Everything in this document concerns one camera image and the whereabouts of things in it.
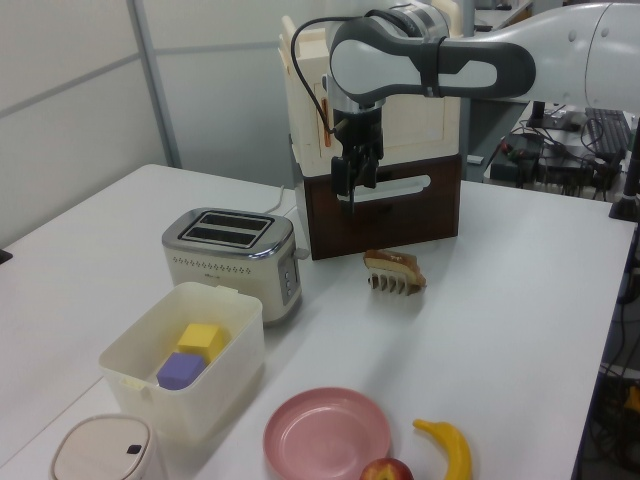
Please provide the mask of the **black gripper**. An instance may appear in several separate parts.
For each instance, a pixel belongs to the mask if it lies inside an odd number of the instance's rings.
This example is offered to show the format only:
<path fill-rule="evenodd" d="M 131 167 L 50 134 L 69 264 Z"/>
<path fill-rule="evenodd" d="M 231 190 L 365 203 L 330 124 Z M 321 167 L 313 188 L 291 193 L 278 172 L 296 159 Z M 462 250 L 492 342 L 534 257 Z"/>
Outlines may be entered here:
<path fill-rule="evenodd" d="M 374 189 L 379 160 L 384 156 L 382 109 L 355 113 L 333 110 L 335 138 L 342 146 L 341 156 L 331 160 L 331 189 L 346 215 L 354 214 L 354 165 L 351 157 L 363 155 L 360 184 Z"/>

